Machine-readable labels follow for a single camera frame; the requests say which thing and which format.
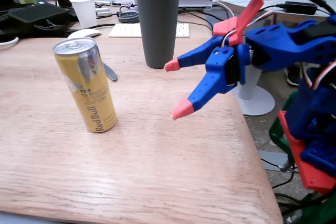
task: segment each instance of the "red 3d-printed part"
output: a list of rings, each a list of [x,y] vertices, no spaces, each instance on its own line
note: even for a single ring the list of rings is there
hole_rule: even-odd
[[[243,30],[263,6],[263,0],[252,0],[243,13],[237,18],[233,17],[214,25],[214,36],[225,36],[234,28],[237,30],[229,39],[229,45],[234,46],[243,43]]]
[[[305,150],[306,147],[302,140],[295,139],[289,133],[285,114],[285,111],[280,111],[278,115],[290,149],[293,153],[295,163],[298,165],[303,185],[306,189],[326,194],[336,184],[336,178],[330,177],[325,172],[318,170],[312,165],[301,160],[300,154]]]

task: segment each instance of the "white wire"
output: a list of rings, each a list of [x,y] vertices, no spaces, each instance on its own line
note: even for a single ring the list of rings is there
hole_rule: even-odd
[[[303,73],[303,76],[308,84],[308,86],[311,88],[311,86],[313,85],[313,83],[311,82],[309,76],[307,75],[307,69],[305,67],[305,65],[303,65],[303,63],[301,64],[301,68],[302,68],[302,73]]]
[[[229,31],[228,33],[227,33],[227,35],[225,35],[225,37],[224,37],[224,39],[223,39],[223,43],[225,44],[225,41],[226,41],[226,38],[228,37],[228,36],[230,36],[231,34],[234,34],[235,32],[236,32],[237,30],[232,30],[232,31]]]
[[[8,45],[11,45],[11,44],[15,44],[19,41],[19,37],[15,37],[15,39],[12,39],[11,41],[7,41],[7,42],[2,42],[0,43],[0,46],[8,46]]]
[[[336,61],[334,61],[332,64],[330,64],[316,79],[313,90],[316,90],[318,86],[320,85],[320,82],[323,80],[323,78],[336,66]]]
[[[249,23],[246,27],[248,27],[248,26],[254,24],[255,22],[258,22],[258,21],[260,21],[260,20],[262,20],[262,19],[267,18],[268,16],[272,15],[273,13],[274,13],[274,11],[273,11],[273,10],[270,10],[270,11],[268,11],[268,12],[262,14],[260,17],[256,18],[256,19],[253,20],[251,23]],[[225,44],[226,38],[227,38],[228,36],[230,36],[231,34],[234,34],[236,31],[237,31],[236,29],[234,29],[234,30],[232,30],[232,31],[229,31],[229,32],[225,35],[225,37],[224,37],[224,39],[223,39],[223,43]]]
[[[225,5],[225,4],[223,4],[222,2],[220,2],[219,0],[213,0],[212,3],[215,3],[215,4],[217,4],[217,5],[220,5],[221,7],[227,9],[227,10],[231,13],[232,17],[235,16],[235,14],[232,12],[232,10],[231,10],[227,5]]]

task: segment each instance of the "wood grain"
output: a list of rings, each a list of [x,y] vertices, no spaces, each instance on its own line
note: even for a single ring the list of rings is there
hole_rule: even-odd
[[[97,41],[118,75],[109,81],[118,122],[101,134],[86,130],[56,65],[51,49],[60,38],[0,52],[0,211],[94,223],[282,223],[232,93],[171,121],[204,66],[151,69],[141,38],[108,38],[110,29]],[[210,36],[191,25],[175,56]]]

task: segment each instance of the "keyboard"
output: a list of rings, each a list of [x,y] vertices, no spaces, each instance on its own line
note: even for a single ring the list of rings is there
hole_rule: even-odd
[[[118,38],[141,38],[140,23],[135,24],[115,24],[110,31],[109,37]],[[177,38],[189,38],[189,24],[177,23],[176,27]]]

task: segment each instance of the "pink fingertip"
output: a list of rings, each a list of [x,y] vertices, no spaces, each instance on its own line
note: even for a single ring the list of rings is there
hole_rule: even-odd
[[[173,117],[173,120],[176,120],[194,112],[193,104],[188,99],[183,99],[178,106],[173,109],[171,116]]]
[[[180,67],[180,64],[179,64],[179,61],[177,58],[175,59],[172,59],[171,61],[167,62],[165,65],[164,65],[164,70],[166,70],[166,72],[169,72],[169,71],[177,71],[179,70],[181,67]]]

